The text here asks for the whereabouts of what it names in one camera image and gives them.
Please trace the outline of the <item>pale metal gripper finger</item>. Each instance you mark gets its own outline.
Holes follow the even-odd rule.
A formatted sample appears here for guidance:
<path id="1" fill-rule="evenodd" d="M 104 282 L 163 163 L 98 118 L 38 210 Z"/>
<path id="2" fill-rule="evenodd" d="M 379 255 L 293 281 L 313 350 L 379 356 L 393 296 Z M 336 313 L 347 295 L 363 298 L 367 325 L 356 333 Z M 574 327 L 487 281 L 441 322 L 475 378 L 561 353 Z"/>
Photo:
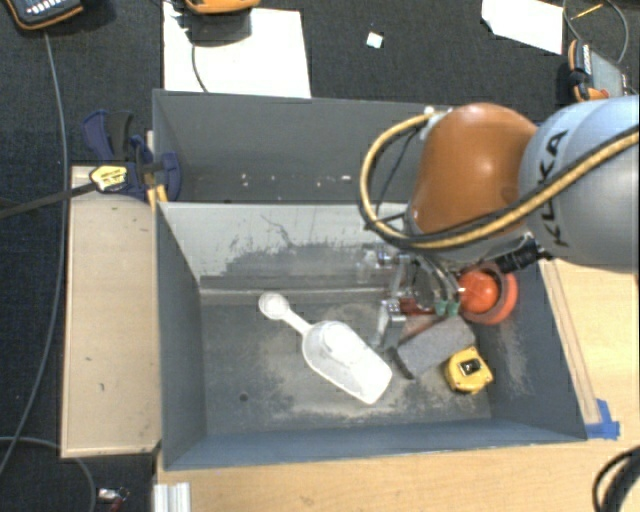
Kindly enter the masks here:
<path id="1" fill-rule="evenodd" d="M 407 317 L 402 314 L 388 314 L 382 330 L 382 350 L 396 349 L 402 339 Z"/>
<path id="2" fill-rule="evenodd" d="M 382 350 L 382 330 L 384 321 L 387 318 L 388 314 L 400 314 L 400 302 L 398 299 L 386 299 L 383 300 L 380 304 L 378 314 L 377 314 L 377 323 L 375 327 L 375 332 L 370 342 L 371 346 L 378 351 Z"/>

